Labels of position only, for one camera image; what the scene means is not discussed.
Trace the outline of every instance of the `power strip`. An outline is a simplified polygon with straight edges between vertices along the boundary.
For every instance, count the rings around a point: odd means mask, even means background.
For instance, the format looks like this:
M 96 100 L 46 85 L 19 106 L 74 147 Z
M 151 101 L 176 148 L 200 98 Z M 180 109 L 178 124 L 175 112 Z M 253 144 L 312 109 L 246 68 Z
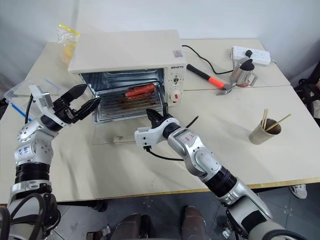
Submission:
M 250 50 L 252 52 L 251 59 L 254 64 L 259 65 L 269 65 L 271 62 L 270 53 L 268 51 L 262 51 L 258 49 L 243 47 L 243 46 L 233 46 L 232 48 L 233 59 L 235 61 L 246 57 L 246 51 Z

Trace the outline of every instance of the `oven label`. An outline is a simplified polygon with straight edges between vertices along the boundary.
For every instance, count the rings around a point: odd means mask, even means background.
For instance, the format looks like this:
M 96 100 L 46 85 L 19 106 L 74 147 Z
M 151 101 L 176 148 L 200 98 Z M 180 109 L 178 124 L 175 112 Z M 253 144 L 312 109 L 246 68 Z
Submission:
M 183 57 L 181 50 L 173 50 L 172 52 L 173 52 L 173 56 L 175 58 L 182 58 Z

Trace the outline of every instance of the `toaster oven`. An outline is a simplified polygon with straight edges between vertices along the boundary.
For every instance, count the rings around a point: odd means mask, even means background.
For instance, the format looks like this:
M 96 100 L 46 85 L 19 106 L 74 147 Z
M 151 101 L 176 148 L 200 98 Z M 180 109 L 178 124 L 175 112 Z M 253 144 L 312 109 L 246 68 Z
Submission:
M 186 60 L 176 30 L 102 32 L 79 37 L 68 71 L 85 82 L 101 102 L 96 124 L 162 111 L 183 97 Z M 147 84 L 155 91 L 128 98 L 125 93 Z

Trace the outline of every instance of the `shoe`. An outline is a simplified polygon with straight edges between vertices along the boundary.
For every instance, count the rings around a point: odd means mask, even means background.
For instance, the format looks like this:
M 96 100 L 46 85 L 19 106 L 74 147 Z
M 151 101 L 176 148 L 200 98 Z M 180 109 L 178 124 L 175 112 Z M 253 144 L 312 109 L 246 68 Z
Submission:
M 307 198 L 307 188 L 305 184 L 290 186 L 289 189 L 298 199 Z

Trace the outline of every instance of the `chair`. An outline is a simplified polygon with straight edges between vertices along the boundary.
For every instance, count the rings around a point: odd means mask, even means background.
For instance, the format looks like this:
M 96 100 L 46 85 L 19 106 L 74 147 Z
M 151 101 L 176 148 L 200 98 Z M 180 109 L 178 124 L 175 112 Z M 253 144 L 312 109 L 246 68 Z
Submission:
M 295 92 L 298 94 L 302 102 L 306 105 L 306 108 L 310 114 L 314 117 L 315 109 L 313 102 L 320 100 L 320 90 L 316 86 L 320 79 L 320 61 L 315 66 L 313 72 L 308 78 L 303 78 L 299 80 L 299 85 L 294 88 Z M 316 123 L 320 127 L 320 118 L 315 118 Z

